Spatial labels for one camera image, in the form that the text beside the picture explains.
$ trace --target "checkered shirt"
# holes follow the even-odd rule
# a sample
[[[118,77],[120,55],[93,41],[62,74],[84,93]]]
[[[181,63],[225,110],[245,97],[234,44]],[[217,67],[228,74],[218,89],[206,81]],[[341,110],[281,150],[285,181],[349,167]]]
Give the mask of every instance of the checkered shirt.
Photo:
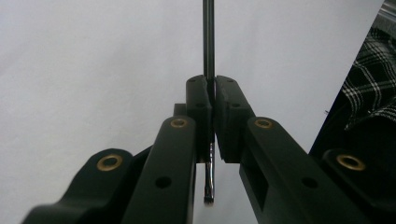
[[[346,129],[373,117],[396,122],[396,41],[372,28],[342,87],[351,105]]]

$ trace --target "white wall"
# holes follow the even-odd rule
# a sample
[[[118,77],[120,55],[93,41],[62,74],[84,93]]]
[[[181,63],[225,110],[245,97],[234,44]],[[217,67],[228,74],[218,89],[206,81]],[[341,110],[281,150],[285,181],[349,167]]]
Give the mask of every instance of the white wall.
[[[382,0],[216,1],[216,73],[309,150]],[[94,153],[150,146],[202,74],[202,1],[0,1],[0,223],[54,203]],[[194,223],[255,223],[237,165]]]

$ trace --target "screw hole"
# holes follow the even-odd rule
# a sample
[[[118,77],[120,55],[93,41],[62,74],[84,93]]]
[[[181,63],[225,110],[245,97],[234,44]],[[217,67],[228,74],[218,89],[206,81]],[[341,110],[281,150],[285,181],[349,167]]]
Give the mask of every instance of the screw hole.
[[[272,128],[273,123],[269,121],[268,119],[257,119],[254,122],[258,127],[264,128],[264,129],[269,129]]]
[[[168,176],[162,176],[157,178],[155,181],[155,186],[159,189],[166,189],[172,184],[172,179],[169,178]]]
[[[187,125],[187,121],[184,119],[173,119],[171,121],[171,125],[174,128],[183,128],[184,126]]]
[[[307,188],[310,188],[310,189],[318,188],[318,182],[313,178],[304,177],[301,181],[303,182],[304,186],[306,186]]]
[[[96,168],[100,171],[112,171],[117,169],[122,164],[122,157],[116,154],[110,154],[96,164]]]
[[[351,155],[338,155],[336,159],[338,163],[349,170],[363,171],[366,168],[366,165],[363,161]]]

